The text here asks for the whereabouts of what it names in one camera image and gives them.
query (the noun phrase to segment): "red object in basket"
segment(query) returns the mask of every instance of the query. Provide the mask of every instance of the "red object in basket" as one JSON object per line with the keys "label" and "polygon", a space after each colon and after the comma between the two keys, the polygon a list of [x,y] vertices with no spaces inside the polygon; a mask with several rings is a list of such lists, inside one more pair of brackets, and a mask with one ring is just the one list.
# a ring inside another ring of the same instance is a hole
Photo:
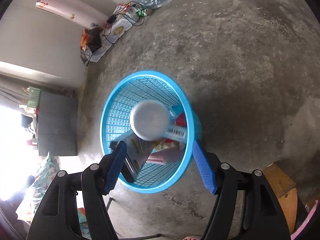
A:
{"label": "red object in basket", "polygon": [[176,125],[187,127],[187,119],[184,112],[182,112],[177,118],[176,118]]}

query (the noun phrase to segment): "white wall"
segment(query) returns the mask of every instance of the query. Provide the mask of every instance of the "white wall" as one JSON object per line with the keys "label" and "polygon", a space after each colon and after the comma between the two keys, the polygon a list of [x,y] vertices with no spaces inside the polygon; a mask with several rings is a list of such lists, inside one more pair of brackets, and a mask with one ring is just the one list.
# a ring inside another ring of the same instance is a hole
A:
{"label": "white wall", "polygon": [[[117,3],[129,0],[81,1],[111,15]],[[14,0],[0,20],[0,71],[79,88],[86,70],[80,58],[83,27],[36,9],[35,3],[36,0]]]}

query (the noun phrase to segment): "barcode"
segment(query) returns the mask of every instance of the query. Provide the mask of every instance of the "barcode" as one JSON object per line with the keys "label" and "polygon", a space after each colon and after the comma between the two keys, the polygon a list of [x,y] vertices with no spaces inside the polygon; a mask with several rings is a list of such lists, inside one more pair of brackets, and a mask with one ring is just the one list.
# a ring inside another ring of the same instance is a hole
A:
{"label": "barcode", "polygon": [[174,134],[176,136],[181,136],[181,137],[184,137],[184,134],[185,134],[185,132],[183,132],[183,131],[175,130],[175,129],[172,129],[172,128],[169,128],[167,130],[167,133]]}

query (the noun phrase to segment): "green plastic basket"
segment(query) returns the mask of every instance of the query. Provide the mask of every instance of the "green plastic basket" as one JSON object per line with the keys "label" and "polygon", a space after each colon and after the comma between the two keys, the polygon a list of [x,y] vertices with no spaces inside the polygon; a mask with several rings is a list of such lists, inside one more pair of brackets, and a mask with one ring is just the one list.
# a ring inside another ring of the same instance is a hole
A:
{"label": "green plastic basket", "polygon": [[41,89],[30,87],[27,107],[37,108],[39,104]]}

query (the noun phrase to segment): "laundry basket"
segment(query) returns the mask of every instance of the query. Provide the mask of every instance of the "laundry basket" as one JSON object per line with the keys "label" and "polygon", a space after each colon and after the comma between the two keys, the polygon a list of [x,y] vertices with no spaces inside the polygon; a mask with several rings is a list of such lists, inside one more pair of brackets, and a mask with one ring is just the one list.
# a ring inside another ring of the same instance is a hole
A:
{"label": "laundry basket", "polygon": [[165,106],[182,106],[187,119],[188,141],[180,162],[169,165],[145,163],[135,182],[119,179],[127,188],[140,193],[157,193],[172,186],[183,175],[192,157],[192,144],[201,139],[202,128],[182,89],[169,77],[155,71],[140,71],[122,80],[111,92],[100,124],[101,148],[110,154],[110,142],[131,129],[130,111],[139,102],[157,100]]}

